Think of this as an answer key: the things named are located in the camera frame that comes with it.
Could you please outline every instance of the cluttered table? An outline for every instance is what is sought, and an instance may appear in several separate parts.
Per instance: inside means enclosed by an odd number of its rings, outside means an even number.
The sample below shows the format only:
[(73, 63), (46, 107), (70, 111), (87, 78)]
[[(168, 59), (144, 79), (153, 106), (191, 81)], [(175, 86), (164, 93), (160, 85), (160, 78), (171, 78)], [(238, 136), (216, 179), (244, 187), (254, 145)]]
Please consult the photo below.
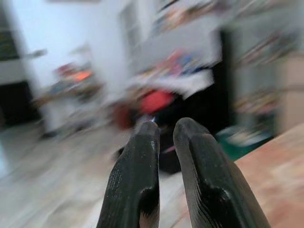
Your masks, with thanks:
[(304, 224), (304, 124), (236, 161), (272, 228)]

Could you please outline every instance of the red object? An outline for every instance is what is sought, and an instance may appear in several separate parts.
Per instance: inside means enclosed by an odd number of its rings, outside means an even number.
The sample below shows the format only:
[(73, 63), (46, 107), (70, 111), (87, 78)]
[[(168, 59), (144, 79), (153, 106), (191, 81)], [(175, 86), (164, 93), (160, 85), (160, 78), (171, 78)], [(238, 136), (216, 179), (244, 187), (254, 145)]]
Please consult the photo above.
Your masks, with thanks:
[(143, 114), (152, 114), (172, 101), (172, 94), (164, 91), (153, 92), (141, 100), (140, 110)]

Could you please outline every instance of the green container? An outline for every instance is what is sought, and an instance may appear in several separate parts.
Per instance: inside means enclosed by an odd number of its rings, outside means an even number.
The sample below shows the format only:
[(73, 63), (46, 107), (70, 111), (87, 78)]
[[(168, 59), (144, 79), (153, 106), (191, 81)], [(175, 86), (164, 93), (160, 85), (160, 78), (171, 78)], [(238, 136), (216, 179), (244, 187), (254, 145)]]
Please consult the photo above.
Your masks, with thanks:
[(239, 129), (240, 128), (238, 126), (232, 126), (226, 128), (216, 135), (217, 141), (220, 143), (223, 151), (233, 161), (242, 158), (246, 154), (252, 152), (273, 138), (273, 136), (269, 133), (260, 133), (254, 137), (253, 140), (251, 140), (252, 143), (235, 144), (229, 138), (239, 131)]

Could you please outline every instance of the white floor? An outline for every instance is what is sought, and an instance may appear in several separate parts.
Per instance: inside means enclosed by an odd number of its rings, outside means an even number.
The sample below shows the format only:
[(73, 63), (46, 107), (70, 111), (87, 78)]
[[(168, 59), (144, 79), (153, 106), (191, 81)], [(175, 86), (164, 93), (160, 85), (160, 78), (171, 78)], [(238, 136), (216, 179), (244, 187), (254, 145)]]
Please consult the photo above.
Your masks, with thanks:
[[(33, 124), (0, 133), (0, 227), (94, 228), (113, 154), (129, 132), (113, 127), (63, 141)], [(190, 228), (181, 174), (160, 176), (160, 228)]]

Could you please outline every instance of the black plastic claw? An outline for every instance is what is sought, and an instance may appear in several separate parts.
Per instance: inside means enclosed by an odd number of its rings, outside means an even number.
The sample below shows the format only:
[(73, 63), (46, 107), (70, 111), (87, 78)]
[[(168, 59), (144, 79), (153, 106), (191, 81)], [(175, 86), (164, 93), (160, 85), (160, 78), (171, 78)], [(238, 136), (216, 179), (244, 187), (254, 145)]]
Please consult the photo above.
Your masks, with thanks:
[(174, 144), (194, 228), (269, 228), (243, 174), (206, 128), (178, 121)]
[(109, 178), (97, 228), (157, 228), (159, 129), (143, 123), (129, 140)]

